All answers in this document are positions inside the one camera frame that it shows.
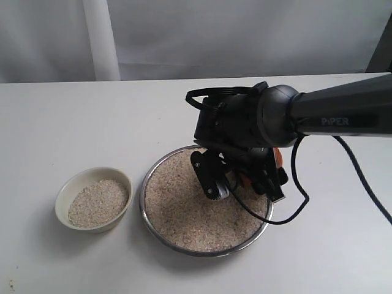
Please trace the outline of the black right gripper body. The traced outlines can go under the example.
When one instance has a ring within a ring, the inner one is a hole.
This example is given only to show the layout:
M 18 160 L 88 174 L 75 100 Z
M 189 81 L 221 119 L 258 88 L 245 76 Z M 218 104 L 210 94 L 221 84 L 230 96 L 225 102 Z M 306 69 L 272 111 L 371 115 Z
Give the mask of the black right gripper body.
M 226 159 L 258 157 L 276 147 L 275 93 L 194 93 L 195 142 Z

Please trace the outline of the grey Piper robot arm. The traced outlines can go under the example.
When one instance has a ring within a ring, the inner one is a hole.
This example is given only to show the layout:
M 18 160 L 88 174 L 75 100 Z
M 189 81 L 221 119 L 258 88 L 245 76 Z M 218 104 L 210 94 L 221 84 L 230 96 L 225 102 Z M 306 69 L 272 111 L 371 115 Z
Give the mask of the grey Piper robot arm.
M 245 175 L 254 192 L 272 202 L 281 200 L 288 176 L 273 150 L 300 136 L 391 135 L 390 75 L 307 93 L 265 82 L 196 89 L 186 101 L 200 112 L 194 137 L 205 151 L 190 160 L 211 200 L 228 197 L 228 172 Z

